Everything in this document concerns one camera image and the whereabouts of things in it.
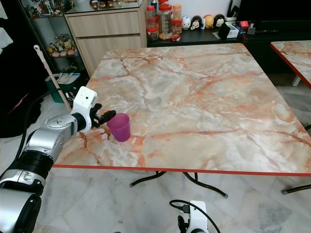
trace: black cable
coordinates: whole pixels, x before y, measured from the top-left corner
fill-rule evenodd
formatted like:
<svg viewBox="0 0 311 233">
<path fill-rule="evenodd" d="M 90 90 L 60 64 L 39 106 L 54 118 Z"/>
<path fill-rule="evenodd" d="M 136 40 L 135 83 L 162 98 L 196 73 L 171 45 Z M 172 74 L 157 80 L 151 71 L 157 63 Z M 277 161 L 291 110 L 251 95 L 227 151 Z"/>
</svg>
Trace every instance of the black cable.
<svg viewBox="0 0 311 233">
<path fill-rule="evenodd" d="M 196 208 L 198 211 L 200 211 L 202 214 L 204 214 L 205 217 L 208 218 L 208 220 L 211 222 L 211 224 L 215 227 L 217 233 L 221 233 L 220 230 L 218 229 L 216 223 L 210 218 L 210 216 L 208 216 L 207 213 L 205 213 L 201 208 L 197 207 L 195 204 L 192 204 L 191 202 L 188 202 L 185 200 L 172 200 L 172 201 L 170 201 L 170 206 L 172 206 L 178 210 L 182 210 L 182 206 L 173 205 L 172 203 L 174 203 L 174 202 L 184 203 L 184 204 L 191 205 L 192 207 Z"/>
<path fill-rule="evenodd" d="M 15 156 L 15 159 L 14 161 L 16 161 L 20 154 L 21 154 L 21 151 L 23 150 L 23 147 L 24 147 L 24 143 L 25 143 L 25 139 L 26 139 L 26 134 L 27 134 L 27 125 L 28 125 L 28 118 L 29 118 L 29 114 L 31 112 L 31 109 L 33 108 L 34 104 L 36 104 L 40 99 L 42 99 L 43 97 L 46 97 L 47 95 L 55 92 L 55 91 L 63 91 L 62 88 L 57 88 L 57 89 L 54 89 L 52 91 L 48 91 L 46 92 L 45 94 L 43 94 L 42 96 L 39 96 L 37 99 L 35 99 L 28 107 L 27 109 L 27 112 L 26 112 L 26 116 L 24 118 L 24 129 L 23 129 L 23 136 L 21 137 L 21 141 L 20 141 L 20 145 L 19 145 L 19 148 L 18 148 L 18 151 L 16 153 L 16 156 Z"/>
</svg>

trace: jar lid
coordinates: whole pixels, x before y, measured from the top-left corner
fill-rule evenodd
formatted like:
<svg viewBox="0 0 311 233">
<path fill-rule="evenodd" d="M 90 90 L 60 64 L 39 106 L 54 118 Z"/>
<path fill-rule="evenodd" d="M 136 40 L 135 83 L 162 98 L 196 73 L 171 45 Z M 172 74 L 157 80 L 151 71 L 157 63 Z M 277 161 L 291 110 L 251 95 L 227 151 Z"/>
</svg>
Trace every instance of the jar lid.
<svg viewBox="0 0 311 233">
<path fill-rule="evenodd" d="M 183 23 L 183 19 L 176 19 L 176 20 L 172 20 L 172 24 L 182 24 Z"/>
<path fill-rule="evenodd" d="M 158 28 L 158 27 L 155 27 L 155 28 L 147 28 L 147 32 L 149 32 L 149 33 L 155 33 L 155 32 L 157 32 L 157 31 L 159 31 L 159 28 Z"/>
<path fill-rule="evenodd" d="M 148 17 L 147 18 L 148 23 L 156 23 L 159 21 L 159 17 Z"/>
<path fill-rule="evenodd" d="M 163 4 L 159 6 L 160 11 L 170 11 L 172 9 L 172 5 Z"/>
<path fill-rule="evenodd" d="M 173 5 L 173 8 L 174 9 L 180 9 L 181 8 L 181 4 L 175 4 L 175 5 Z"/>
<path fill-rule="evenodd" d="M 155 10 L 155 6 L 147 6 L 147 11 L 154 11 Z"/>
</svg>

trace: marble floor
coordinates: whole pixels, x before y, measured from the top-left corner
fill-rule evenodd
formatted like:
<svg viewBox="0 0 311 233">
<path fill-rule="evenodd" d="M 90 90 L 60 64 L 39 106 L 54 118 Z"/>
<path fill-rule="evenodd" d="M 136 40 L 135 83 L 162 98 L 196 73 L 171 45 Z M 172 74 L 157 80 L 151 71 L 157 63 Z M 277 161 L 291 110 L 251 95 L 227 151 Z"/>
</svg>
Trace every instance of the marble floor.
<svg viewBox="0 0 311 233">
<path fill-rule="evenodd" d="M 300 121 L 311 124 L 311 90 L 291 78 L 269 78 Z M 65 112 L 46 97 L 32 132 L 50 115 Z M 20 136 L 0 139 L 0 172 L 11 163 Z M 35 233 L 178 233 L 173 199 L 202 200 L 222 233 L 306 233 L 311 229 L 311 190 L 282 195 L 287 187 L 311 183 L 308 177 L 199 174 L 199 180 L 229 194 L 228 199 L 191 183 L 182 173 L 130 188 L 135 179 L 154 172 L 52 168 L 42 195 Z M 213 226 L 209 232 L 215 233 Z"/>
</svg>

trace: broom handle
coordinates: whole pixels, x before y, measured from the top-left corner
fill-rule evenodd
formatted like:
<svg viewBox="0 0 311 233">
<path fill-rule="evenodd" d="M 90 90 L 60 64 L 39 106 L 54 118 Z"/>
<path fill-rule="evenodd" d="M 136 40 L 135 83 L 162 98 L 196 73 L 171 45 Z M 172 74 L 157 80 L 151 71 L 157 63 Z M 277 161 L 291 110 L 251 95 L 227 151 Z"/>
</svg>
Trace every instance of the broom handle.
<svg viewBox="0 0 311 233">
<path fill-rule="evenodd" d="M 55 77 L 54 77 L 54 75 L 52 74 L 52 72 L 51 72 L 51 70 L 50 70 L 50 67 L 49 67 L 48 63 L 46 62 L 46 60 L 45 60 L 44 57 L 43 57 L 43 53 L 42 53 L 42 51 L 40 50 L 40 47 L 39 47 L 38 45 L 35 45 L 35 46 L 34 46 L 34 49 L 36 50 L 38 56 L 40 57 L 40 59 L 41 59 L 43 65 L 44 65 L 44 68 L 47 70 L 47 72 L 48 72 L 49 76 L 51 77 L 52 82 L 54 83 L 56 89 L 60 88 L 59 85 L 58 85 L 58 83 L 57 83 L 57 81 L 56 81 L 56 79 L 55 79 Z M 66 99 L 64 93 L 63 93 L 61 90 L 59 90 L 58 93 L 59 93 L 60 97 L 62 98 L 64 104 L 66 105 L 67 109 L 68 109 L 69 111 L 71 111 L 71 107 L 70 107 L 70 105 L 69 105 L 69 103 L 68 103 L 68 101 L 67 101 L 67 99 Z"/>
</svg>

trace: wooden cabinet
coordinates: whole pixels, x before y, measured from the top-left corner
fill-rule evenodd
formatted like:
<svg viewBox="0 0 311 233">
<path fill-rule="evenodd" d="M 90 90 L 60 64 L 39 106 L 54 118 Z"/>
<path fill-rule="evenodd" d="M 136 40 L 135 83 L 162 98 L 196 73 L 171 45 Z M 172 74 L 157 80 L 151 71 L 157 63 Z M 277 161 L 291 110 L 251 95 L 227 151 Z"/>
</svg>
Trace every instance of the wooden cabinet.
<svg viewBox="0 0 311 233">
<path fill-rule="evenodd" d="M 143 0 L 140 7 L 130 9 L 65 14 L 90 77 L 107 51 L 147 47 L 147 3 Z"/>
</svg>

